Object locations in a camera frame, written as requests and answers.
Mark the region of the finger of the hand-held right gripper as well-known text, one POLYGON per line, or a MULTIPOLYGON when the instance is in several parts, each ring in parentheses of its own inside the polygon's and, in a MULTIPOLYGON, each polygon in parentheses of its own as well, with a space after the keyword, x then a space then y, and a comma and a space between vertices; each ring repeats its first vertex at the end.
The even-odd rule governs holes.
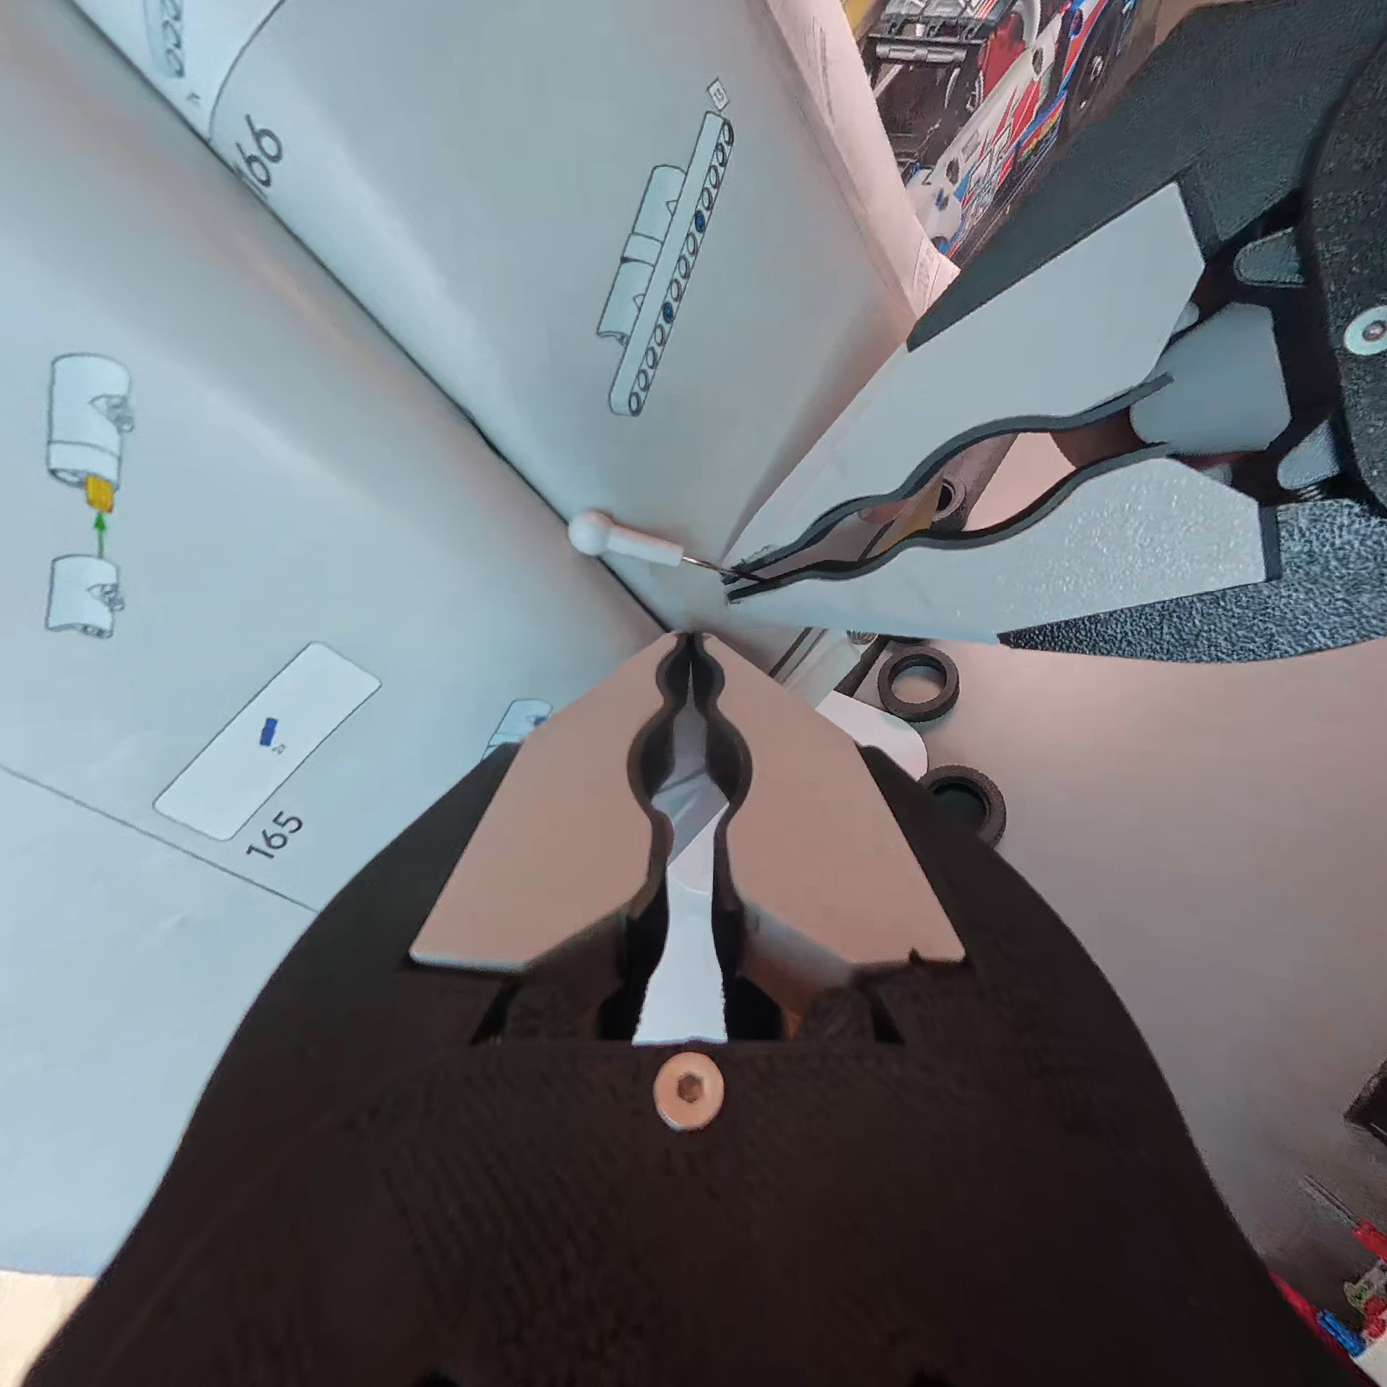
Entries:
POLYGON ((1006 526, 907 539, 874 560, 825 560, 729 590, 785 626, 991 643, 1061 621, 1272 577, 1272 516, 1158 456, 1077 473, 1006 526))
POLYGON ((1150 394, 1147 441, 1180 455, 1254 453, 1290 425, 1272 316, 1232 304, 1176 328, 1206 271, 1180 186, 1163 186, 1011 288, 947 321, 983 283, 978 258, 925 314, 927 339, 879 369, 755 512, 729 557, 787 562, 843 516, 902 499, 958 450, 1081 428, 1150 394))

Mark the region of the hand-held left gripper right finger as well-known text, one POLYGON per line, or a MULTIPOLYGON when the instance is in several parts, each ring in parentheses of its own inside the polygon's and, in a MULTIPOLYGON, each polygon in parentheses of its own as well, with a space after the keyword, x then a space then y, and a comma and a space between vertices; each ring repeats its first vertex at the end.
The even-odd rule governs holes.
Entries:
POLYGON ((706 765, 726 800, 712 927, 727 986, 848 986, 965 952, 864 754, 915 790, 925 745, 840 692, 813 706, 716 636, 694 638, 706 765))

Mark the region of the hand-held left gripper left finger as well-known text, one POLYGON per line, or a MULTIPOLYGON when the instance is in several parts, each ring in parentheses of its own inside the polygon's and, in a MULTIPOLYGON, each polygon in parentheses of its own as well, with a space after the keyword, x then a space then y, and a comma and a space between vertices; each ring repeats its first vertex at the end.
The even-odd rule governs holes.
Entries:
POLYGON ((655 798, 673 770, 689 658, 689 636, 661 636, 519 745, 414 963, 526 973, 620 945, 666 881, 674 826, 655 798))

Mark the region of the grey instruction booklet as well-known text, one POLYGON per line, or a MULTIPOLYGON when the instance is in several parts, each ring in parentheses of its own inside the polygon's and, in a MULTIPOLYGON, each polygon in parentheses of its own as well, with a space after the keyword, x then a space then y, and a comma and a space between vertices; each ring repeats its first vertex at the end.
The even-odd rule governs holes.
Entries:
POLYGON ((253 998, 656 636, 70 4, 4 4, 4 1280, 70 1298, 253 998))

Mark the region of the grey desk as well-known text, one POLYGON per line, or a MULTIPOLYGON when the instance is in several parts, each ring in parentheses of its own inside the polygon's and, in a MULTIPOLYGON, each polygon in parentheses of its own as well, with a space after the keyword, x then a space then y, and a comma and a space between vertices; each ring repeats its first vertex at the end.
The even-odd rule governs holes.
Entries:
POLYGON ((1261 664, 945 641, 927 725, 1137 1018, 1226 1201, 1322 1307, 1384 1227, 1384 638, 1261 664))

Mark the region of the black toy car box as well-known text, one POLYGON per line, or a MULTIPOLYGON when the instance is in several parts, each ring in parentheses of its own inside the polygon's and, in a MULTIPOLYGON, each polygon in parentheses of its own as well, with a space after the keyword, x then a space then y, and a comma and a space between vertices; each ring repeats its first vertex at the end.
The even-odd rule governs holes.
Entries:
POLYGON ((887 2, 856 35, 925 240, 963 266, 1157 42, 1158 2, 887 2))

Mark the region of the large clear plastic bag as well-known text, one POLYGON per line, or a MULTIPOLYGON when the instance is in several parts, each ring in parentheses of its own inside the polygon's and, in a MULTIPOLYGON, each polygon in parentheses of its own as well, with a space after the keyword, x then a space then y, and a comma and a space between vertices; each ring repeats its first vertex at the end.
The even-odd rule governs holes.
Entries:
POLYGON ((1323 1180, 1299 1180, 1292 1231, 1269 1257, 1272 1284, 1355 1384, 1386 1384, 1384 1218, 1323 1180))

